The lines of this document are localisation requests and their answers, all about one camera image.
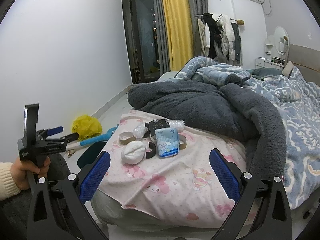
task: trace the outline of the blue patterned blanket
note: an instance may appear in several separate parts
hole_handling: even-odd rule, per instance
[[[320,186],[320,87],[307,83],[298,68],[294,67],[289,79],[279,75],[272,81],[260,81],[241,67],[195,57],[170,81],[190,79],[216,86],[242,84],[276,106],[287,133],[284,186],[291,209]]]

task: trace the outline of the blue tissue package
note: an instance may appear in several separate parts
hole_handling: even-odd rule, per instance
[[[170,157],[179,152],[179,135],[176,128],[156,130],[156,140],[160,157]]]

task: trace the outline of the yellow plastic bag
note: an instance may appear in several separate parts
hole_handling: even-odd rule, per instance
[[[79,141],[98,136],[102,133],[102,126],[97,118],[86,114],[78,117],[72,125],[72,132],[79,134]]]

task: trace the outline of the beige cardigan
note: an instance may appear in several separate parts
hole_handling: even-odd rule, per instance
[[[12,163],[0,163],[0,201],[20,193],[11,176],[11,165]]]

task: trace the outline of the gray curtain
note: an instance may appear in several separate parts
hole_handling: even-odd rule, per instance
[[[201,56],[200,34],[198,29],[198,17],[195,14],[204,14],[208,12],[208,0],[189,0],[192,34],[193,34],[193,53],[194,56]]]
[[[153,1],[154,1],[155,14],[156,14],[160,75],[162,76],[164,73],[170,71],[167,28],[165,24],[162,0],[153,0]]]

